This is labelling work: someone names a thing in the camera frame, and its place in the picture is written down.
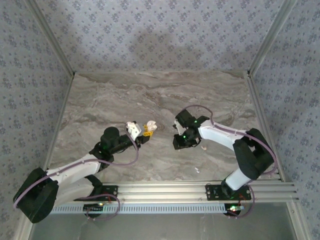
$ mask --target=cable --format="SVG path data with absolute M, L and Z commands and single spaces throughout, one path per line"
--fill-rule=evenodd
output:
M 108 193 L 104 193 L 104 194 L 99 194 L 99 195 L 95 195 L 95 196 L 86 196 L 86 197 L 81 197 L 79 199 L 82 199 L 82 200 L 86 200 L 86 199 L 96 199 L 96 198 L 100 198 L 100 197 L 111 197 L 113 199 L 115 199 L 118 203 L 118 207 L 116 208 L 116 211 L 113 215 L 111 216 L 107 216 L 107 217 L 99 217 L 99 218 L 96 218 L 96 217 L 90 217 L 89 216 L 89 212 L 91 211 L 91 209 L 94 208 L 94 206 L 92 207 L 89 207 L 87 210 L 86 210 L 86 213 L 85 215 L 87 216 L 88 220 L 93 220 L 93 221 L 106 221 L 106 220 L 110 220 L 112 218 L 114 218 L 115 216 L 118 215 L 119 211 L 120 211 L 120 200 L 119 198 L 117 198 L 115 195 L 113 194 L 108 194 Z
M 13 207 L 16 209 L 17 208 L 17 205 L 18 203 L 21 201 L 21 199 L 32 189 L 34 188 L 35 186 L 37 186 L 39 183 L 47 180 L 48 178 L 51 178 L 55 175 L 59 175 L 60 173 L 63 173 L 71 168 L 74 168 L 78 165 L 81 165 L 81 164 L 85 164 L 85 163 L 88 163 L 88 162 L 99 162 L 99 163 L 103 163 L 103 164 L 109 164 L 109 165 L 112 165 L 112 166 L 129 166 L 129 165 L 132 165 L 134 164 L 135 162 L 137 162 L 138 158 L 139 158 L 139 149 L 138 149 L 138 146 L 136 144 L 136 142 L 133 140 L 133 138 L 130 136 L 130 134 L 128 133 L 127 131 L 127 128 L 125 127 L 125 134 L 129 137 L 129 139 L 131 140 L 131 142 L 133 143 L 133 146 L 135 148 L 135 159 L 129 163 L 113 163 L 113 162 L 108 162 L 108 161 L 105 161 L 105 160 L 102 160 L 102 159 L 96 159 L 96 158 L 93 158 L 93 159 L 86 159 L 86 160 L 83 160 L 83 161 L 79 161 L 79 162 L 76 162 L 74 164 L 71 164 L 70 166 L 66 166 L 65 168 L 59 170 L 59 171 L 56 171 L 56 172 L 53 172 L 47 176 L 44 176 L 42 178 L 40 178 L 39 180 L 35 181 L 33 184 L 31 184 L 26 190 L 24 190 L 20 196 L 15 200 L 15 202 L 13 203 Z
M 278 160 L 277 160 L 277 157 L 276 157 L 275 153 L 272 151 L 272 149 L 271 149 L 269 146 L 267 146 L 264 142 L 262 142 L 262 141 L 259 140 L 258 138 L 254 137 L 254 136 L 251 136 L 251 135 L 249 135 L 249 134 L 247 134 L 247 133 L 245 133 L 245 132 L 240 132 L 240 131 L 234 132 L 233 130 L 230 130 L 230 129 L 221 127 L 221 126 L 219 126 L 219 125 L 216 125 L 216 122 L 214 122 L 214 120 L 213 120 L 213 116 L 214 116 L 213 111 L 211 111 L 211 110 L 210 110 L 209 108 L 207 108 L 206 106 L 202 106 L 202 105 L 198 105 L 198 104 L 189 105 L 189 106 L 186 106 L 184 109 L 182 109 L 182 111 L 183 111 L 183 110 L 186 110 L 186 109 L 188 109 L 188 108 L 191 108 L 191 107 L 200 107 L 200 108 L 203 108 L 203 109 L 208 110 L 208 111 L 210 112 L 210 121 L 211 121 L 211 124 L 213 125 L 214 128 L 217 128 L 217 129 L 219 129 L 219 130 L 221 130 L 221 131 L 224 131 L 224 132 L 227 132 L 227 133 L 229 133 L 229 134 L 239 134 L 239 135 L 244 136 L 244 137 L 247 137 L 247 138 L 249 138 L 249 139 L 251 139 L 251 140 L 259 143 L 261 146 L 263 146 L 263 147 L 270 153 L 270 155 L 272 156 L 273 162 L 274 162 L 274 166 L 273 166 L 273 169 L 272 169 L 272 170 L 267 171 L 267 172 L 264 172 L 264 173 L 262 173 L 261 175 L 271 175 L 271 174 L 273 174 L 273 173 L 277 170 L 277 168 L 278 168 Z

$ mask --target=black mounting plate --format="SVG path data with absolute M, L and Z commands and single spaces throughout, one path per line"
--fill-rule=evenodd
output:
M 205 185 L 205 194 L 208 201 L 223 201 L 223 200 L 251 200 L 251 193 L 248 186 L 242 186 L 234 195 L 229 198 L 222 192 L 221 185 Z
M 103 185 L 102 190 L 100 194 L 112 194 L 115 195 L 116 197 L 118 196 L 118 189 L 119 187 L 116 185 Z M 101 201 L 101 202 L 115 202 L 116 200 L 112 197 L 107 197 L 107 196 L 101 196 L 93 199 L 76 199 L 75 201 L 82 201 L 82 202 L 88 202 L 88 201 Z M 83 205 L 83 211 L 87 211 L 90 209 L 91 212 L 101 212 L 104 209 L 104 206 L 100 206 L 98 203 L 93 203 L 93 204 L 85 204 Z M 89 217 L 91 218 L 97 218 L 101 215 L 101 213 L 91 213 L 88 214 Z
M 115 195 L 116 197 L 118 196 L 118 189 L 119 187 L 116 185 L 103 185 L 102 186 L 102 190 L 100 194 L 112 194 Z M 107 197 L 107 196 L 101 196 L 101 197 L 97 197 L 97 198 L 92 198 L 92 199 L 75 199 L 74 201 L 81 201 L 81 202 L 96 202 L 96 201 L 101 201 L 101 202 L 115 202 L 116 200 L 113 199 L 112 197 Z

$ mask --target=wall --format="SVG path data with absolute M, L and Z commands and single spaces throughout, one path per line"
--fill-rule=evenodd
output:
M 320 3 L 299 0 L 254 76 L 311 233 L 320 239 Z
M 248 69 L 282 0 L 37 0 L 74 71 Z
M 44 164 L 70 77 L 22 0 L 0 9 L 0 240 L 10 240 L 13 196 Z

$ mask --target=metal extrusion bar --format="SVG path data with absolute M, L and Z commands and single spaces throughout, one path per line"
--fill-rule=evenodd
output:
M 260 127 L 261 132 L 262 132 L 263 136 L 265 137 L 266 141 L 269 143 L 270 147 L 273 149 L 273 152 L 278 160 L 277 172 L 279 173 L 280 178 L 283 181 L 286 181 L 285 172 L 284 172 L 282 164 L 281 164 L 281 159 L 279 158 L 279 154 L 278 154 L 278 151 L 276 148 L 275 141 L 273 140 L 273 137 L 272 137 L 272 134 L 270 131 L 270 127 L 269 127 L 269 123 L 267 121 L 264 107 L 263 107 L 261 100 L 259 98 L 259 93 L 257 90 L 256 83 L 249 76 L 246 76 L 245 78 L 247 80 L 248 90 L 249 90 L 249 93 L 250 93 L 250 96 L 252 99 L 252 103 L 254 105 L 254 109 L 255 109 L 257 119 L 258 119 L 259 127 Z
M 30 9 L 30 11 L 31 11 L 34 19 L 38 23 L 41 31 L 45 35 L 49 44 L 51 45 L 52 50 L 55 53 L 55 55 L 57 56 L 57 58 L 59 59 L 63 69 L 70 75 L 70 77 L 72 77 L 74 74 L 72 67 L 71 67 L 64 51 L 62 50 L 61 46 L 59 45 L 54 33 L 50 29 L 49 24 L 47 23 L 46 18 L 44 16 L 44 14 L 42 13 L 40 7 L 38 6 L 38 4 L 36 3 L 35 0 L 24 0 L 24 2 L 27 5 L 27 7 Z
M 289 14 L 291 13 L 292 9 L 294 8 L 295 4 L 298 0 L 284 0 L 273 23 L 271 24 L 266 36 L 260 48 L 255 55 L 251 66 L 249 68 L 250 77 L 253 77 L 260 65 L 263 63 L 269 49 L 272 47 L 273 43 L 275 42 L 278 33 L 281 31 L 283 25 L 286 23 Z
M 125 204 L 237 202 L 235 200 L 207 201 L 205 185 L 208 183 L 217 185 L 220 181 L 114 182 L 105 185 L 118 185 L 118 198 Z M 257 203 L 287 203 L 299 200 L 296 187 L 292 182 L 257 180 L 252 182 L 251 186 Z

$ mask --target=black joint cover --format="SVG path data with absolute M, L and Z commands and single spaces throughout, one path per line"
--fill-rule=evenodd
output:
M 34 182 L 45 177 L 47 173 L 41 168 L 34 169 L 26 178 L 18 192 L 13 198 L 13 202 Z M 48 178 L 32 188 L 17 204 L 17 207 L 33 223 L 38 223 L 49 215 L 54 207 L 58 182 Z
M 221 182 L 221 190 L 222 190 L 223 194 L 224 194 L 225 196 L 227 196 L 228 199 L 229 199 L 229 198 L 231 198 L 231 196 L 232 196 L 233 194 L 235 194 L 235 191 L 234 191 L 231 187 L 228 186 L 228 184 L 226 183 L 226 179 L 227 179 L 227 178 L 225 178 L 225 179 Z
M 141 144 L 145 144 L 146 142 L 148 142 L 150 139 L 150 136 L 140 136 L 139 140 Z
M 200 127 L 201 124 L 203 124 L 205 121 L 209 120 L 210 118 L 207 116 L 200 116 L 197 119 L 197 123 L 199 124 L 198 128 Z
M 179 112 L 175 118 L 183 128 L 191 126 L 196 120 L 196 118 L 192 116 L 186 109 Z
M 252 128 L 246 133 L 269 146 L 258 129 Z M 241 172 L 252 180 L 256 180 L 274 163 L 273 157 L 262 145 L 246 136 L 236 140 L 233 149 Z
M 179 150 L 179 149 L 185 149 L 185 148 L 190 148 L 194 145 L 197 144 L 197 141 L 195 139 L 190 139 L 188 141 L 186 141 L 183 136 L 180 136 L 179 134 L 175 134 L 173 136 L 173 147 L 175 150 Z
M 88 179 L 92 183 L 92 186 L 94 186 L 94 189 L 90 193 L 89 197 L 99 195 L 102 193 L 103 184 L 97 177 L 95 177 L 94 175 L 88 175 L 85 178 Z

